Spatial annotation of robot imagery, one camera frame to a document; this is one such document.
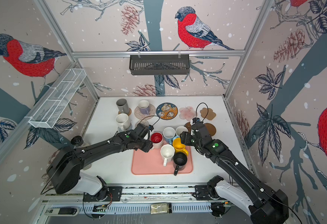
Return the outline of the pink flower coaster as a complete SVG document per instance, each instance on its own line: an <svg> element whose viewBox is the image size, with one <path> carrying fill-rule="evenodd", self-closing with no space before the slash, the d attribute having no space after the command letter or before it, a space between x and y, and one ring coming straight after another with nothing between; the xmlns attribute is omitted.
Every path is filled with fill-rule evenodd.
<svg viewBox="0 0 327 224"><path fill-rule="evenodd" d="M192 106L181 107L179 109L179 118L192 121L197 116L196 110Z"/></svg>

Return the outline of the pink bunny round coaster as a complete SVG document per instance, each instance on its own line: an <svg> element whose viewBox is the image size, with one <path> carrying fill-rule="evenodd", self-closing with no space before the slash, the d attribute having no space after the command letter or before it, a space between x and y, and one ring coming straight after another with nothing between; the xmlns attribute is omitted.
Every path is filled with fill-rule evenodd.
<svg viewBox="0 0 327 224"><path fill-rule="evenodd" d="M149 109L150 109L150 112L149 114L142 114L141 111L140 111L140 108L139 106L137 106L135 108L135 117L138 118L139 120L149 120L149 119L152 119L152 115L156 115L156 107L152 104L149 105Z"/></svg>

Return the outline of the dark glossy round coaster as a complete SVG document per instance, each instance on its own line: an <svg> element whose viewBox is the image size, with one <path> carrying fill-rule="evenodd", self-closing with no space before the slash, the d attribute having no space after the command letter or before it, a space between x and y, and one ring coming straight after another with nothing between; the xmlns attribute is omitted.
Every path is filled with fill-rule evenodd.
<svg viewBox="0 0 327 224"><path fill-rule="evenodd" d="M186 124L185 124L185 127L188 129L189 132L191 132L191 130L192 130L192 128L191 128L192 125L191 125L190 122L186 123Z"/></svg>

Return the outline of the brown round wooden coaster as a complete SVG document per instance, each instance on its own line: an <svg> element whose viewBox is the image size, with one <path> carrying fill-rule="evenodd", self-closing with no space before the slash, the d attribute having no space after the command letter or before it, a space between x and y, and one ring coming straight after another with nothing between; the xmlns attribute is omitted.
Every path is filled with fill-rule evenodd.
<svg viewBox="0 0 327 224"><path fill-rule="evenodd" d="M209 134L213 137L217 132L216 127L210 123L205 123L204 125L207 128Z"/></svg>

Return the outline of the rattan round coaster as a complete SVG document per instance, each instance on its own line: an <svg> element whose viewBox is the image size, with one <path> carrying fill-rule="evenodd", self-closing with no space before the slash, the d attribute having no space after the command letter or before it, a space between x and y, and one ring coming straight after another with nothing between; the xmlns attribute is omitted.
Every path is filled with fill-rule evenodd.
<svg viewBox="0 0 327 224"><path fill-rule="evenodd" d="M127 115L130 116L131 114L132 114L132 109L129 108L129 113Z"/></svg>

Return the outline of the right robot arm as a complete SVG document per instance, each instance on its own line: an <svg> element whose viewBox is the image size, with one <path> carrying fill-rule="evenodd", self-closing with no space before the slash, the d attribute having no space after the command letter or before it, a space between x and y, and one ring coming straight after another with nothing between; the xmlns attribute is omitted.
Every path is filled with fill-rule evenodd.
<svg viewBox="0 0 327 224"><path fill-rule="evenodd" d="M202 121L191 126L190 132L180 134L181 143L193 146L198 152L222 168L239 185L231 186L215 176L207 183L212 198L224 198L250 216L254 224L283 224L289 217L288 197L282 190L271 187L254 176L229 148L213 139Z"/></svg>

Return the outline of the red interior white mug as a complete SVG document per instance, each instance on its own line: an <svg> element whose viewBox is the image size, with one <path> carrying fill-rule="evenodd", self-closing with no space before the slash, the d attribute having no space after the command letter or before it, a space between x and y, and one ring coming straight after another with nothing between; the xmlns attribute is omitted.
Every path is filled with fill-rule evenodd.
<svg viewBox="0 0 327 224"><path fill-rule="evenodd" d="M160 149L164 144L164 137L160 132L154 132L150 137L153 148Z"/></svg>

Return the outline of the lavender mug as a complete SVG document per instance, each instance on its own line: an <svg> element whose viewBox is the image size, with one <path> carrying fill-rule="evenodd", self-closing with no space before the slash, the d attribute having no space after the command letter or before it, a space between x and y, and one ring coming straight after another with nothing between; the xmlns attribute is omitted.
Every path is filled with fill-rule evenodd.
<svg viewBox="0 0 327 224"><path fill-rule="evenodd" d="M141 100L138 104L141 114L149 115L150 113L150 103L147 100Z"/></svg>

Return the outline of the grey mug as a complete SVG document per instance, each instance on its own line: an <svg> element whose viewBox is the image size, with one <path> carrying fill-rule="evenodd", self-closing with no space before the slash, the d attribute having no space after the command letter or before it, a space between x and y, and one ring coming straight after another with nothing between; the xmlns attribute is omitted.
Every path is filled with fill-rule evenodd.
<svg viewBox="0 0 327 224"><path fill-rule="evenodd" d="M125 113L125 114L129 113L129 105L126 99L117 100L116 105L121 113Z"/></svg>

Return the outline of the beige woven round coaster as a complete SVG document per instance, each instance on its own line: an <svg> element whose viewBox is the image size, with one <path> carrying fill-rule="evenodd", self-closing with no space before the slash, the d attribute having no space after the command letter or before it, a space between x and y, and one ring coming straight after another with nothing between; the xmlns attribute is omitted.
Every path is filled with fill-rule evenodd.
<svg viewBox="0 0 327 224"><path fill-rule="evenodd" d="M138 124L142 124L145 127L149 126L149 122L147 120L141 120L141 121L136 122L135 127L137 127Z"/></svg>

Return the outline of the cork flower coaster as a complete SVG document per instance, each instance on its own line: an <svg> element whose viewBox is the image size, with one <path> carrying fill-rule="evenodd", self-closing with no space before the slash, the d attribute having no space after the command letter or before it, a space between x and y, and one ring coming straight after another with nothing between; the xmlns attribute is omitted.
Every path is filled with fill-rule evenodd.
<svg viewBox="0 0 327 224"><path fill-rule="evenodd" d="M211 108L203 108L200 110L201 117L208 120L213 120L216 113Z"/></svg>

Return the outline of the blue cartoon round coaster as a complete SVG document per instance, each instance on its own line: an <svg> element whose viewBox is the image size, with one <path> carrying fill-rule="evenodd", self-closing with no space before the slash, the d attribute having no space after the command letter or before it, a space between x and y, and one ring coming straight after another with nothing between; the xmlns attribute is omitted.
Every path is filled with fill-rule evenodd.
<svg viewBox="0 0 327 224"><path fill-rule="evenodd" d="M171 120L177 116L178 108L173 103L162 103L157 107L156 114L163 120Z"/></svg>

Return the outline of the white mug front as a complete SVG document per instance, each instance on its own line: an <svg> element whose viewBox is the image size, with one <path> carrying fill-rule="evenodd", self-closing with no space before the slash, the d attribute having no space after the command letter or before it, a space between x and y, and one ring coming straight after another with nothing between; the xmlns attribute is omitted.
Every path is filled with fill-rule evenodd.
<svg viewBox="0 0 327 224"><path fill-rule="evenodd" d="M131 123L129 116L125 113L119 114L116 116L115 121L118 124L129 124Z"/></svg>

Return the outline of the yellow mug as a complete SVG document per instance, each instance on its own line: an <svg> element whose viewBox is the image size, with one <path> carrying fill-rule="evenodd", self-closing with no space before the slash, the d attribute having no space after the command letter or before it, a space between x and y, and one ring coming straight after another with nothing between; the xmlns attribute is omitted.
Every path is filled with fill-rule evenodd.
<svg viewBox="0 0 327 224"><path fill-rule="evenodd" d="M175 153L184 153L186 156L189 155L189 152L186 149L186 145L181 143L181 139L179 137L173 140L172 146L175 149Z"/></svg>

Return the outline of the grey woven round coaster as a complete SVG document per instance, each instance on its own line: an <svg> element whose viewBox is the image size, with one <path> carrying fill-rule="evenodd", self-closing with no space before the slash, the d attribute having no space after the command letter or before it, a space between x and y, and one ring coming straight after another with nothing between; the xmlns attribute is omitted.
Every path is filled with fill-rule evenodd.
<svg viewBox="0 0 327 224"><path fill-rule="evenodd" d="M132 129L132 124L118 124L118 132L126 132Z"/></svg>

